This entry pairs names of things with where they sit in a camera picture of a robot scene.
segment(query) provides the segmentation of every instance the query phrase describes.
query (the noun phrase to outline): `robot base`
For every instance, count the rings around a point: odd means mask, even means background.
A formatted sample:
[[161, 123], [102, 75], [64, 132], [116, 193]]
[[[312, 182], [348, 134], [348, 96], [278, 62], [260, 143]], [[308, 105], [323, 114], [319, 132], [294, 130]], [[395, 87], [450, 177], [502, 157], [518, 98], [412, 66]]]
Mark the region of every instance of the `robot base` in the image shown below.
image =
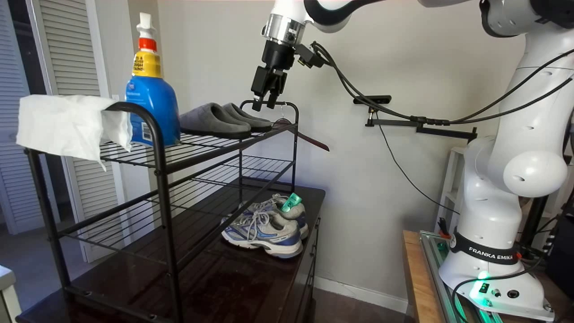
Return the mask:
[[522, 263], [497, 265], [466, 252], [450, 252], [439, 267], [439, 276], [450, 288], [456, 288], [464, 279], [481, 278], [457, 288], [459, 296], [464, 296], [481, 310], [554, 321], [554, 312], [549, 301], [543, 299], [542, 283], [534, 276], [524, 272], [513, 278], [488, 279], [488, 276], [495, 278], [520, 270], [524, 270]]

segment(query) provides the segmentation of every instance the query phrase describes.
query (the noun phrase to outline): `wooden table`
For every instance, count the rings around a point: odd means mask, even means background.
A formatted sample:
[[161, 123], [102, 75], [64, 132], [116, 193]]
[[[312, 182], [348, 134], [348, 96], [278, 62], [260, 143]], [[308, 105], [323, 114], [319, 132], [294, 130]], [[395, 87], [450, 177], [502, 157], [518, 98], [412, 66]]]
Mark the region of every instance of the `wooden table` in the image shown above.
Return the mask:
[[[409, 285], [409, 301], [412, 304], [414, 317], [420, 323], [445, 323], [445, 313], [436, 292], [432, 272], [427, 263], [418, 231], [403, 231], [405, 269]], [[572, 321], [570, 299], [547, 278], [540, 278], [547, 299], [552, 303], [560, 323]], [[504, 323], [525, 323], [533, 319], [502, 315]]]

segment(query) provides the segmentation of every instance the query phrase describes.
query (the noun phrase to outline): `gray sneaker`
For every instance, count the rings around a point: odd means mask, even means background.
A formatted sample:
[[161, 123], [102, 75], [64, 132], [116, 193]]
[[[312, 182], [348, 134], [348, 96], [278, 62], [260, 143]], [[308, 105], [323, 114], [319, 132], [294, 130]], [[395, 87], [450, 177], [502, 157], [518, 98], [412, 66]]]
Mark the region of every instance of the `gray sneaker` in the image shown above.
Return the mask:
[[179, 129], [190, 134], [213, 134], [222, 138], [247, 138], [251, 134], [249, 123], [233, 118], [213, 102], [179, 114]]
[[271, 130], [271, 121], [269, 120], [251, 116], [251, 114], [244, 112], [240, 107], [237, 107], [235, 104], [226, 104], [226, 105], [222, 105], [222, 109], [228, 114], [231, 114], [233, 118], [249, 123], [253, 132], [267, 132], [267, 130]]

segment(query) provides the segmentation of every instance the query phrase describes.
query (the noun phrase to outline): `baseboard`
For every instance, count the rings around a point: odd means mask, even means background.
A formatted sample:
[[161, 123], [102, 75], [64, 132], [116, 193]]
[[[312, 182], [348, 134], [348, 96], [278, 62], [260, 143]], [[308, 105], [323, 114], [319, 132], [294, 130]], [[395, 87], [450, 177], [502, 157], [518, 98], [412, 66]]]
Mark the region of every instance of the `baseboard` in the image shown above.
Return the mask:
[[341, 296], [346, 296], [346, 297], [360, 299], [364, 303], [373, 303], [377, 306], [391, 308], [391, 310], [402, 312], [402, 313], [409, 313], [411, 312], [407, 299], [396, 297], [396, 296], [391, 296], [391, 294], [384, 294], [380, 290], [355, 287], [355, 285], [344, 285], [344, 283], [339, 283], [339, 281], [334, 281], [334, 279], [326, 279], [326, 278], [321, 278], [321, 276], [316, 276], [314, 283], [321, 290], [328, 290], [328, 292], [341, 294]]

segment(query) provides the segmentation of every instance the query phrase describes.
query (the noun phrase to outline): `floor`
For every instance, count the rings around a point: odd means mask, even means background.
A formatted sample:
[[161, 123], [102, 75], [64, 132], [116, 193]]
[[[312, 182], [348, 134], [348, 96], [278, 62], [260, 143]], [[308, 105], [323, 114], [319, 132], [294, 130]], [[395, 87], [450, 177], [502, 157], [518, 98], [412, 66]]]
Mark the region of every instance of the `floor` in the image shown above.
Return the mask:
[[[82, 260], [79, 242], [63, 238], [63, 249], [70, 276], [82, 274], [90, 267]], [[59, 287], [45, 229], [9, 234], [5, 226], [0, 226], [0, 265], [12, 269], [16, 274], [14, 287], [21, 310], [32, 306]]]
[[414, 323], [414, 319], [371, 303], [316, 288], [316, 323]]

